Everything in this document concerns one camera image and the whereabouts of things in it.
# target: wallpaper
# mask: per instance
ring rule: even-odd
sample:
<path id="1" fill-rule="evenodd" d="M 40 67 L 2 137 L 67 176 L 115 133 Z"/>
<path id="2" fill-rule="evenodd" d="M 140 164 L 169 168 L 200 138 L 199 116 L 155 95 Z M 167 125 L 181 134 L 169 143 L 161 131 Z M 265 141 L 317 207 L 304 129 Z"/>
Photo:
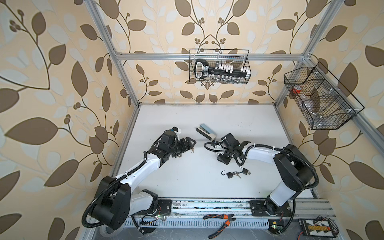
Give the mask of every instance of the wallpaper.
<path id="1" fill-rule="evenodd" d="M 182 48 L 302 53 L 327 0 L 96 0 L 114 47 L 123 53 Z"/>
<path id="2" fill-rule="evenodd" d="M 80 1 L 0 0 L 0 47 L 0 239 L 76 239 L 133 106 Z"/>
<path id="3" fill-rule="evenodd" d="M 312 56 L 364 104 L 360 114 L 382 133 L 383 13 L 383 1 L 346 0 Z M 336 131 L 314 131 L 289 96 L 279 110 L 295 145 L 319 174 L 320 197 L 329 199 L 349 238 L 384 239 L 383 156 L 352 121 Z"/>
<path id="4" fill-rule="evenodd" d="M 142 103 L 273 103 L 283 88 L 292 61 L 250 61 L 248 84 L 221 84 L 189 79 L 189 64 L 181 61 L 128 60 L 126 73 Z"/>

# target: pliers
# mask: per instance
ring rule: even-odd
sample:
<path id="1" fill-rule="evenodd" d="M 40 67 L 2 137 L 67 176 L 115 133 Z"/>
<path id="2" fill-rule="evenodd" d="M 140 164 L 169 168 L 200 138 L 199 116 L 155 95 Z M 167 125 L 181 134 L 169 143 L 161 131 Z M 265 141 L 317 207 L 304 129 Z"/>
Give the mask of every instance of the pliers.
<path id="1" fill-rule="evenodd" d="M 233 217 L 233 216 L 235 216 L 235 215 L 234 215 L 234 214 L 228 214 L 228 215 L 227 215 L 227 214 L 221 214 L 221 215 L 219 215 L 219 214 L 209 214 L 209 215 L 204 216 L 204 217 L 203 217 L 204 220 L 205 220 L 205 219 L 209 219 L 209 218 L 228 219 L 228 220 L 221 226 L 221 228 L 220 228 L 219 230 L 217 230 L 215 233 L 209 235 L 208 238 L 209 238 L 209 239 L 212 239 L 212 238 L 215 238 L 215 237 L 219 236 L 219 234 L 220 234 L 220 233 L 221 233 L 227 226 L 229 226 L 230 223 L 231 223 L 232 221 L 235 221 L 235 220 L 236 220 L 236 218 Z"/>

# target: bunch of keys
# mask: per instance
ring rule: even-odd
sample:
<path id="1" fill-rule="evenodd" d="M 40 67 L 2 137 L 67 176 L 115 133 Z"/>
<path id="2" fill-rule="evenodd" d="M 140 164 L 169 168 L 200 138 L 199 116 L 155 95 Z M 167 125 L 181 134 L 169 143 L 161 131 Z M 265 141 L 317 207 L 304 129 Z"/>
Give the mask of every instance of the bunch of keys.
<path id="1" fill-rule="evenodd" d="M 224 171 L 221 172 L 221 175 L 227 175 L 228 178 L 233 178 L 233 176 L 236 175 L 239 178 L 241 178 L 241 176 L 239 175 L 240 173 L 244 173 L 245 175 L 251 174 L 251 172 L 248 169 L 243 168 L 243 167 L 241 167 L 241 168 L 243 169 L 242 172 L 236 172 L 235 171 L 235 172 L 227 172 L 227 173 L 223 174 L 223 172 L 225 172 L 225 170 L 224 170 Z"/>

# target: wire basket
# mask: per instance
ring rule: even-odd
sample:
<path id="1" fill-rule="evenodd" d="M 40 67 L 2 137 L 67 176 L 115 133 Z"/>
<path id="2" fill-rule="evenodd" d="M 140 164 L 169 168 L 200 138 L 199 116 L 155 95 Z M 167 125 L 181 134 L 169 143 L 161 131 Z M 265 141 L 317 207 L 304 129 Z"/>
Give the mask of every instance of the wire basket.
<path id="1" fill-rule="evenodd" d="M 210 83 L 247 84 L 252 73 L 249 50 L 189 50 L 189 79 Z"/>
<path id="2" fill-rule="evenodd" d="M 337 80 L 334 87 L 325 78 L 329 73 Z M 364 109 L 361 102 L 319 62 L 284 74 L 284 84 L 312 130 L 336 130 Z M 359 107 L 349 104 L 356 102 Z"/>

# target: black wire mesh basket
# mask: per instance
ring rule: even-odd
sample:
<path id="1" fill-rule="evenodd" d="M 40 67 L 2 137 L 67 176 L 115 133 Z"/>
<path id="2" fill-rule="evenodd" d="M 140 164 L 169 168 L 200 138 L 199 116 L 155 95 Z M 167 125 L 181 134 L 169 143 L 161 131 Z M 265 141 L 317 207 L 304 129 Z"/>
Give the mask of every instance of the black wire mesh basket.
<path id="1" fill-rule="evenodd" d="M 189 79 L 210 83 L 247 84 L 252 73 L 249 50 L 189 50 Z"/>
<path id="2" fill-rule="evenodd" d="M 338 85 L 328 82 L 325 74 Z M 361 102 L 321 62 L 284 74 L 284 85 L 312 130 L 336 130 L 364 109 Z"/>

